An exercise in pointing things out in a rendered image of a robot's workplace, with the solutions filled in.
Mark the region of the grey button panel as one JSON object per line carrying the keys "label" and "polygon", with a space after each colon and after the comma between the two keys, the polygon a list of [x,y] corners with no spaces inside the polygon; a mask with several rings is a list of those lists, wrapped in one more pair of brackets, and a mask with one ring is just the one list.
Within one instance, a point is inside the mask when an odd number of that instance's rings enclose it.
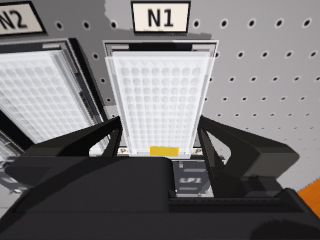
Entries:
{"label": "grey button panel", "polygon": [[0,208],[0,218],[3,216],[3,214],[8,210],[9,208]]}

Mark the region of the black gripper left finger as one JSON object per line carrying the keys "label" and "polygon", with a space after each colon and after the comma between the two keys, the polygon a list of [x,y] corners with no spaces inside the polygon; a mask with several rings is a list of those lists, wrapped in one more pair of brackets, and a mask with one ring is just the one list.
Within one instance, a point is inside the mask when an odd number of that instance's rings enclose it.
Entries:
{"label": "black gripper left finger", "polygon": [[123,132],[120,116],[34,144],[21,155],[89,156],[91,147],[112,131],[109,143],[101,156],[117,156]]}

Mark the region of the grey base plate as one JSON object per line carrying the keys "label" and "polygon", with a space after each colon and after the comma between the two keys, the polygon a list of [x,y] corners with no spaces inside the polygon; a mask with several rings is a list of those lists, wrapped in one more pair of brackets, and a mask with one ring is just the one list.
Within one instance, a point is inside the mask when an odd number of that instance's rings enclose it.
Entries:
{"label": "grey base plate", "polygon": [[[102,40],[219,40],[201,115],[289,145],[277,181],[320,179],[320,0],[29,0],[47,34],[76,38],[109,119],[119,116]],[[187,34],[134,34],[131,1],[191,1]]]}

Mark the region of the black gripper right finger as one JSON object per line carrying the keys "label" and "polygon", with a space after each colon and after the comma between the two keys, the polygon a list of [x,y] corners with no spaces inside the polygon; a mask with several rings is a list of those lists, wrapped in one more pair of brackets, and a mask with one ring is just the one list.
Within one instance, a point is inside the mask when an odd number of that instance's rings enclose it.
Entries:
{"label": "black gripper right finger", "polygon": [[[207,131],[230,148],[224,165]],[[287,144],[200,116],[198,137],[214,197],[229,197],[243,180],[276,180],[300,155]]]}

